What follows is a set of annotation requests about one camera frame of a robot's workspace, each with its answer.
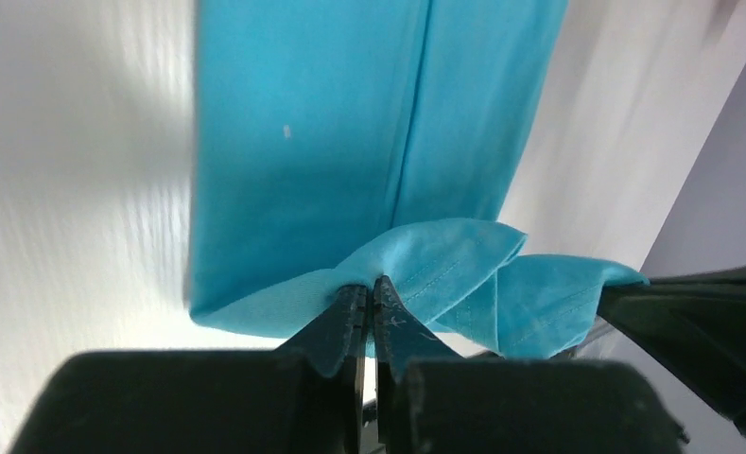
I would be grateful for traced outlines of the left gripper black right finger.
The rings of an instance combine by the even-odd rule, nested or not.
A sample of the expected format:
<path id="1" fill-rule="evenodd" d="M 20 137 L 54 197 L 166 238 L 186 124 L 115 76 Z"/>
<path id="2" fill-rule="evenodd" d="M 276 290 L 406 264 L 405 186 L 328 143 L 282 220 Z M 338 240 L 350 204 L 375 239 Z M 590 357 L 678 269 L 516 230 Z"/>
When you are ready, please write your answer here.
<path id="1" fill-rule="evenodd" d="M 682 426 L 614 361 L 465 358 L 374 284 L 377 438 L 389 453 L 679 453 Z"/>

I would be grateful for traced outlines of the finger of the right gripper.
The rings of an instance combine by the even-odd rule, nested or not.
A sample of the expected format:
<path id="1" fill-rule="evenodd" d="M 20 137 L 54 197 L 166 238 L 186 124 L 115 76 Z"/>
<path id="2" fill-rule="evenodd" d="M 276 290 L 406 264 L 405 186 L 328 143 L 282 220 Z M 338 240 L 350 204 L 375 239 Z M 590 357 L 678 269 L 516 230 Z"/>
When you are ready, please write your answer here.
<path id="1" fill-rule="evenodd" d="M 746 438 L 746 266 L 608 287 L 598 315 Z"/>

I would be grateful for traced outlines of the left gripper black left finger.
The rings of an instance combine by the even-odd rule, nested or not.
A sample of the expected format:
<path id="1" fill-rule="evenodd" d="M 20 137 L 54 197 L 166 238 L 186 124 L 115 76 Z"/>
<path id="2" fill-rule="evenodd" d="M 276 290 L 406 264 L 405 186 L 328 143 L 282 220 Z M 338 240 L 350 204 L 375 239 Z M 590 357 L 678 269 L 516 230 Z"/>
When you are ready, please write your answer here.
<path id="1" fill-rule="evenodd" d="M 273 350 L 96 351 L 67 359 L 15 453 L 356 453 L 368 290 L 346 286 Z"/>

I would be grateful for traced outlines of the teal t shirt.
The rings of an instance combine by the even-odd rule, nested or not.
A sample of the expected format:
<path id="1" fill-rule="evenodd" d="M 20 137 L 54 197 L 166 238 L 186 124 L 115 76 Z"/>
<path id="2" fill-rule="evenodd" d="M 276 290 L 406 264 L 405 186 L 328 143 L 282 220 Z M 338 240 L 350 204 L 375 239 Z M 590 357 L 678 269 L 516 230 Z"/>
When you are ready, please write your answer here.
<path id="1" fill-rule="evenodd" d="M 564 1 L 203 1 L 195 323 L 288 338 L 386 275 L 420 322 L 512 358 L 581 342 L 645 277 L 525 254 L 498 221 Z"/>

